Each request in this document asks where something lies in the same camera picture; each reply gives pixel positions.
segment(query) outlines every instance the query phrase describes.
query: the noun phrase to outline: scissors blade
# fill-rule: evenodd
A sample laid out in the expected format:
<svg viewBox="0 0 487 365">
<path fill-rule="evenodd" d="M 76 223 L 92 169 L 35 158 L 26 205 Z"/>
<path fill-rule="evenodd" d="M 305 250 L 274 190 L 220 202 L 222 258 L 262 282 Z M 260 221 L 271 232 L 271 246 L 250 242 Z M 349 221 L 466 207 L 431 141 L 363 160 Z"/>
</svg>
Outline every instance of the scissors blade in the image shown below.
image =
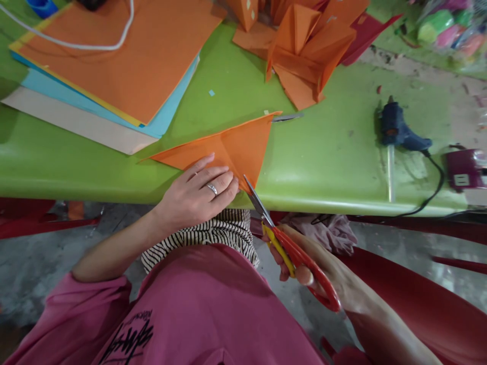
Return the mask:
<svg viewBox="0 0 487 365">
<path fill-rule="evenodd" d="M 275 227 L 274 222 L 272 221 L 269 212 L 267 209 L 264 207 L 264 204 L 262 204 L 262 201 L 260 200 L 259 196 L 257 195 L 254 187 L 250 183 L 249 179 L 243 175 L 245 181 L 247 182 L 247 185 L 249 186 L 250 191 L 252 192 L 251 194 L 247 194 L 250 198 L 250 201 L 254 205 L 255 210 L 262 216 L 262 220 L 264 221 L 265 224 L 267 224 L 269 227 Z"/>
<path fill-rule="evenodd" d="M 291 120 L 291 119 L 296 119 L 296 118 L 301 118 L 301 117 L 304 117 L 304 113 L 289 114 L 289 115 L 286 115 L 286 116 L 275 116 L 274 118 L 272 118 L 272 122 L 273 123 L 285 122 L 285 121 L 288 121 L 288 120 Z"/>
</svg>

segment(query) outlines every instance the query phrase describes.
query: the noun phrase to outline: blue glue gun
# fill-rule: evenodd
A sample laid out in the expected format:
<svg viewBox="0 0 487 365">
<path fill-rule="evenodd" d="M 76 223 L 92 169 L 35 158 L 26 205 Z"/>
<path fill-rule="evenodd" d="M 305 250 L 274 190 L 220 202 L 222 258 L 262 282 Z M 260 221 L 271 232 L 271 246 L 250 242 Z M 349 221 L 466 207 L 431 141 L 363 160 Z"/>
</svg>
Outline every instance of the blue glue gun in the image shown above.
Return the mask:
<svg viewBox="0 0 487 365">
<path fill-rule="evenodd" d="M 402 145 L 410 151 L 425 151 L 432 145 L 430 139 L 421 138 L 410 130 L 404 121 L 402 108 L 392 96 L 382 111 L 381 132 L 384 145 Z"/>
</svg>

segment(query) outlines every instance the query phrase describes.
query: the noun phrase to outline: hand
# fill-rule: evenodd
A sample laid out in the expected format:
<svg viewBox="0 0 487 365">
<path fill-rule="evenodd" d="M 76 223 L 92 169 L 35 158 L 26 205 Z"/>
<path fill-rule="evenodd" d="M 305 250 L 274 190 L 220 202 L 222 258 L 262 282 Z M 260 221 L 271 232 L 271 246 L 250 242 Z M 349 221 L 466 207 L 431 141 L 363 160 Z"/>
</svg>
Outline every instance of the hand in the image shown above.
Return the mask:
<svg viewBox="0 0 487 365">
<path fill-rule="evenodd" d="M 228 166 L 209 167 L 215 154 L 203 157 L 178 177 L 152 210 L 161 236 L 210 220 L 230 204 L 238 193 L 238 178 Z M 215 195 L 207 184 L 218 192 Z"/>
<path fill-rule="evenodd" d="M 298 244 L 323 270 L 333 284 L 345 311 L 363 311 L 365 307 L 369 306 L 370 300 L 379 300 L 378 295 L 366 283 L 321 244 L 303 236 L 287 225 L 281 225 L 278 228 Z M 281 281 L 286 281 L 289 278 L 288 267 L 274 246 L 271 245 L 270 251 L 276 263 L 281 267 Z M 327 296 L 306 266 L 296 268 L 296 279 L 302 285 L 312 287 L 320 295 Z"/>
</svg>

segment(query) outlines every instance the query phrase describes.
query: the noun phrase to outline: red plastic stool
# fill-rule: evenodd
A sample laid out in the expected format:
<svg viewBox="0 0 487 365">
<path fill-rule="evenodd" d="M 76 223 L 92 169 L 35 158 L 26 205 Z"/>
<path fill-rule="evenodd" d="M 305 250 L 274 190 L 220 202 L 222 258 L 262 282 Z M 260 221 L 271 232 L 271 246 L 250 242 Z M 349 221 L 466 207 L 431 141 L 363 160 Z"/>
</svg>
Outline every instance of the red plastic stool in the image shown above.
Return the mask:
<svg viewBox="0 0 487 365">
<path fill-rule="evenodd" d="M 59 221 L 48 211 L 55 200 L 0 198 L 0 239 L 60 231 L 68 228 L 97 225 L 97 218 Z"/>
</svg>

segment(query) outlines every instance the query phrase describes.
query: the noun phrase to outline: woman's left hand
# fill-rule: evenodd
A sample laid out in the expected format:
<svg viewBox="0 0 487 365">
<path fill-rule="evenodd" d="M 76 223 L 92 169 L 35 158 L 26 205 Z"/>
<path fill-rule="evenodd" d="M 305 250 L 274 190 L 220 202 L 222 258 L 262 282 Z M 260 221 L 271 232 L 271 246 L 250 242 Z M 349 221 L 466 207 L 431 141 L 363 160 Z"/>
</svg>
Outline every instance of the woman's left hand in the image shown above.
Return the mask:
<svg viewBox="0 0 487 365">
<path fill-rule="evenodd" d="M 203 157 L 186 170 L 152 210 L 162 236 L 206 222 L 233 201 L 239 191 L 238 178 L 228 166 L 206 168 L 214 158 L 215 154 Z"/>
</svg>

